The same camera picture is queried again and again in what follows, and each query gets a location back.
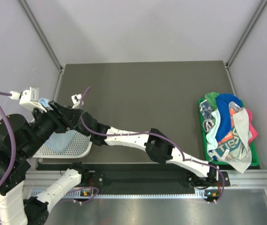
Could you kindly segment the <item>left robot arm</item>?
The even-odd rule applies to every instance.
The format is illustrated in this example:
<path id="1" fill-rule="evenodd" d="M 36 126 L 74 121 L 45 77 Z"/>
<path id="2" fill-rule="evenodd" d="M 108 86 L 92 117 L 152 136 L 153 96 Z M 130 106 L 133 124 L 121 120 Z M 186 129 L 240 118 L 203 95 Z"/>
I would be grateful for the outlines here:
<path id="1" fill-rule="evenodd" d="M 0 225 L 43 225 L 53 207 L 71 189 L 88 184 L 90 175 L 81 162 L 71 164 L 65 174 L 44 192 L 24 199 L 23 185 L 32 157 L 54 133 L 81 130 L 81 109 L 50 102 L 50 108 L 33 110 L 34 122 L 20 114 L 2 115 L 0 120 Z"/>

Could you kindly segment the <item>white grey cloth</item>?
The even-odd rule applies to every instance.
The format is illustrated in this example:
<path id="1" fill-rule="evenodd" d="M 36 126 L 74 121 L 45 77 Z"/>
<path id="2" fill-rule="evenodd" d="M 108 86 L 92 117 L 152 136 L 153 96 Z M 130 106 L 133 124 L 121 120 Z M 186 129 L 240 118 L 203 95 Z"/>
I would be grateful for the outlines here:
<path id="1" fill-rule="evenodd" d="M 230 107 L 230 116 L 233 140 L 229 141 L 230 151 L 228 160 L 235 170 L 244 173 L 252 162 L 251 148 L 248 144 L 250 137 L 252 137 L 249 131 L 249 116 L 243 107 L 238 110 Z"/>

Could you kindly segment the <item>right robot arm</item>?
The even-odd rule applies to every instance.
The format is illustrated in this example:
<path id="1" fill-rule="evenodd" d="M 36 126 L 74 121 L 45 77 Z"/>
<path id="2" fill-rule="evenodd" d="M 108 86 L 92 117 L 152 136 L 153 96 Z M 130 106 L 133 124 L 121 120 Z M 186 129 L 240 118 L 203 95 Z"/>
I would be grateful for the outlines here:
<path id="1" fill-rule="evenodd" d="M 174 164 L 192 172 L 204 184 L 193 181 L 195 186 L 225 186 L 225 177 L 219 167 L 208 161 L 195 158 L 180 149 L 173 141 L 157 129 L 149 132 L 132 132 L 110 127 L 97 122 L 87 112 L 80 116 L 75 130 L 83 135 L 91 136 L 96 145 L 125 146 L 139 149 L 159 164 Z"/>

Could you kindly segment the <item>light blue towel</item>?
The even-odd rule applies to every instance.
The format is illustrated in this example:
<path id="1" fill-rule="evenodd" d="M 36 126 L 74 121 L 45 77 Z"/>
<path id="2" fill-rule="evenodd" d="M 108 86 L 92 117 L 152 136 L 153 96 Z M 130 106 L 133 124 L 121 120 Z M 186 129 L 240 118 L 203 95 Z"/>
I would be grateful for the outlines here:
<path id="1" fill-rule="evenodd" d="M 61 134 L 54 132 L 44 145 L 51 148 L 56 153 L 62 153 L 66 150 L 76 133 L 75 130 L 69 130 Z"/>

